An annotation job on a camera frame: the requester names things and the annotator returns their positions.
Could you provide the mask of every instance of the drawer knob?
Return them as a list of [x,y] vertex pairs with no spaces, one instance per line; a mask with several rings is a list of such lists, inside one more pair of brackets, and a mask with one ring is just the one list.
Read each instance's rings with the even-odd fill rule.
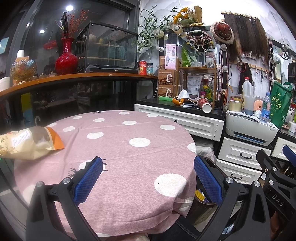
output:
[[230,175],[231,175],[231,177],[233,177],[236,180],[241,180],[242,179],[242,177],[241,178],[237,178],[237,177],[234,177],[233,174],[230,174]]
[[243,156],[242,153],[240,153],[239,155],[240,155],[242,158],[249,159],[249,160],[253,158],[253,156],[250,156],[250,157]]

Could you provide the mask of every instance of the large plastic jug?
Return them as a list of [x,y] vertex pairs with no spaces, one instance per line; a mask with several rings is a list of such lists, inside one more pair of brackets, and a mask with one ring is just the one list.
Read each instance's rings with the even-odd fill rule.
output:
[[244,84],[242,85],[242,112],[246,115],[253,115],[254,110],[254,93],[253,86],[250,83],[250,78],[246,77],[244,79]]

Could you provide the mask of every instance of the red vase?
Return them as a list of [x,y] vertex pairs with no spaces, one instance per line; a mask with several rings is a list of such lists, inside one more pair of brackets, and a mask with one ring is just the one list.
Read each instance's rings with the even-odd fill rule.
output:
[[58,75],[73,74],[78,67],[78,58],[71,53],[71,44],[74,38],[62,38],[64,45],[63,54],[58,57],[55,68]]

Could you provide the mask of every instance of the blue bottle label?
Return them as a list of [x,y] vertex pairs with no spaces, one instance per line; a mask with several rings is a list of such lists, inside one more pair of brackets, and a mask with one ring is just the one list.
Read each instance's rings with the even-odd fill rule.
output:
[[269,113],[270,113],[269,110],[262,109],[261,116],[268,119],[269,118]]

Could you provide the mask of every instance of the printer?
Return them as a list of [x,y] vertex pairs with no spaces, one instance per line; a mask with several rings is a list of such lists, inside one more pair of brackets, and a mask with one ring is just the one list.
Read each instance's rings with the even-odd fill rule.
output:
[[254,118],[227,111],[225,131],[232,137],[268,146],[276,137],[278,129]]

